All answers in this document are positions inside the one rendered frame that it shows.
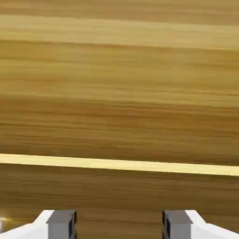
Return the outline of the light wood cabinet door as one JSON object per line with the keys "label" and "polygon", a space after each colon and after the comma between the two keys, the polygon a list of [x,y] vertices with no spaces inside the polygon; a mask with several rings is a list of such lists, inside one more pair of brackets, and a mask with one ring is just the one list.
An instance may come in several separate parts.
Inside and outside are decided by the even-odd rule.
{"label": "light wood cabinet door", "polygon": [[162,210],[196,210],[239,232],[239,176],[0,164],[6,229],[76,210],[77,239],[161,239]]}
{"label": "light wood cabinet door", "polygon": [[239,166],[239,0],[0,0],[0,153]]}

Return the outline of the light wood cabinet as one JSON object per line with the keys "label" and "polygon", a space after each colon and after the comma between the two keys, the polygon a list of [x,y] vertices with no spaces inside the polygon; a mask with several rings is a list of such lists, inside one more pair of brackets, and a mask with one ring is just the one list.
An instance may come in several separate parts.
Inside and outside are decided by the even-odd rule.
{"label": "light wood cabinet", "polygon": [[[0,153],[0,164],[139,172],[164,172],[193,175],[239,176],[239,166],[233,165],[159,162],[143,160],[135,161],[109,158],[85,158],[51,155]],[[7,218],[0,217],[0,230],[8,231],[13,229],[6,229],[6,223]]]}

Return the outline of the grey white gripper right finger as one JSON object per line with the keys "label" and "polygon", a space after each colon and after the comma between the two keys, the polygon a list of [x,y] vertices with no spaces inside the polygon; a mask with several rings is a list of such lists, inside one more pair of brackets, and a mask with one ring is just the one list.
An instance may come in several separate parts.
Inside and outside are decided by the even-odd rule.
{"label": "grey white gripper right finger", "polygon": [[207,223],[196,210],[163,210],[162,239],[239,239],[239,234]]}

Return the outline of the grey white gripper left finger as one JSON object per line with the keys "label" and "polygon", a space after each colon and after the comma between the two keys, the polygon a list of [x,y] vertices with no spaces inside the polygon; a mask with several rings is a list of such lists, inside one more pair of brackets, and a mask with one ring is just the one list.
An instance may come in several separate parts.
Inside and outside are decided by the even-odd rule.
{"label": "grey white gripper left finger", "polygon": [[29,224],[0,233],[0,239],[77,239],[77,212],[43,210]]}

